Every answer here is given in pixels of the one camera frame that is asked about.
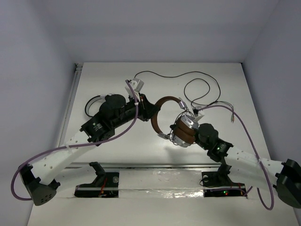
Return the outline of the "brown silver headphones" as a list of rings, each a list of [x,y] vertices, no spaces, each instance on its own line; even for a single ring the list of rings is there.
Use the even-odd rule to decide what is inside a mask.
[[[161,110],[162,105],[168,101],[176,102],[183,110],[183,112],[175,119],[174,124],[170,126],[171,132],[169,134],[165,134],[161,131],[158,125],[158,113],[151,118],[151,125],[157,135],[162,139],[169,140],[174,145],[178,145],[183,148],[189,147],[195,142],[198,122],[194,120],[194,116],[181,98],[173,96],[162,97],[155,105],[160,107]]]

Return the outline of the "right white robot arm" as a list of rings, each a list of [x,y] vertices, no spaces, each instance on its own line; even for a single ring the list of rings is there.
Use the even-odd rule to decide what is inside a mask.
[[[301,207],[301,167],[298,162],[258,158],[220,139],[218,131],[208,123],[199,126],[196,142],[207,151],[211,160],[221,164],[217,179],[222,185],[242,183],[277,195],[291,207]]]

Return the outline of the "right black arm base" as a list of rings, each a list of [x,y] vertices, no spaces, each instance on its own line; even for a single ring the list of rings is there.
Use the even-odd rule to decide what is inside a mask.
[[[202,172],[199,182],[205,197],[247,197],[252,187],[235,183],[229,178],[231,166],[222,164],[217,171]]]

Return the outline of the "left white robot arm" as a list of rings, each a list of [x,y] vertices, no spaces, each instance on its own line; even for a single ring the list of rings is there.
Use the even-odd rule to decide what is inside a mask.
[[[136,120],[148,121],[159,107],[149,102],[144,94],[128,101],[119,94],[97,96],[102,100],[99,111],[85,122],[64,146],[46,151],[45,157],[21,166],[19,174],[34,205],[50,201],[61,186],[58,175],[74,160],[88,151],[111,142],[127,133]]]

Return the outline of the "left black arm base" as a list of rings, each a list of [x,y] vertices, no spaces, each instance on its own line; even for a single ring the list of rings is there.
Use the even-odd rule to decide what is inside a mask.
[[[77,198],[118,198],[119,172],[106,172],[98,162],[90,162],[95,179],[88,184],[77,185],[74,196]]]

